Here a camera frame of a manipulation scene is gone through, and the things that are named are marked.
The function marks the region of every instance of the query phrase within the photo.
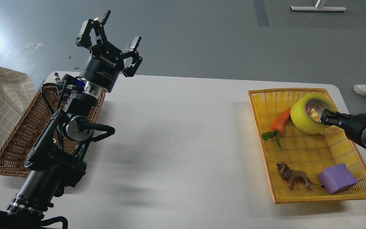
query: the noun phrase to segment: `gray floor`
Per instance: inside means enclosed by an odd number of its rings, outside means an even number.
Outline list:
[[[77,71],[82,23],[112,10],[108,40],[125,49],[136,35],[137,74],[334,84],[351,114],[366,113],[366,1],[333,0],[340,12],[292,12],[309,0],[0,0],[0,66],[38,88],[53,71]]]

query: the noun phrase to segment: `carrot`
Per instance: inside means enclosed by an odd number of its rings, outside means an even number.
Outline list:
[[[267,141],[273,137],[276,138],[276,143],[280,148],[283,149],[279,142],[279,135],[285,131],[286,124],[289,122],[290,108],[281,113],[281,115],[272,123],[270,131],[261,135],[262,139]]]
[[[279,132],[280,134],[283,134],[285,131],[286,124],[289,122],[290,118],[290,108],[283,111],[282,114],[277,118],[272,125],[270,126],[270,131]]]

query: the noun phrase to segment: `table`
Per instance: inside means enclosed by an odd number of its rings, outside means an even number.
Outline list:
[[[366,228],[366,200],[273,203],[247,92],[276,87],[325,88],[348,112],[329,84],[119,77],[97,120],[115,135],[90,145],[87,174],[45,218],[65,216],[69,228]],[[0,176],[0,210],[22,183]]]

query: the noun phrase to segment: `purple sponge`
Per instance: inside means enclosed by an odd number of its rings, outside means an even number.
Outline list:
[[[344,163],[325,168],[318,178],[330,195],[346,191],[358,183]]]

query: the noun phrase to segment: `yellow tape roll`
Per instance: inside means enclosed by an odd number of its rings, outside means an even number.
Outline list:
[[[336,111],[330,100],[323,95],[307,94],[303,96],[301,100],[297,101],[290,110],[290,117],[297,128],[308,134],[317,134],[330,127],[321,122],[314,121],[306,111],[306,106],[314,108],[319,116],[321,116],[324,109],[331,110],[333,112]]]

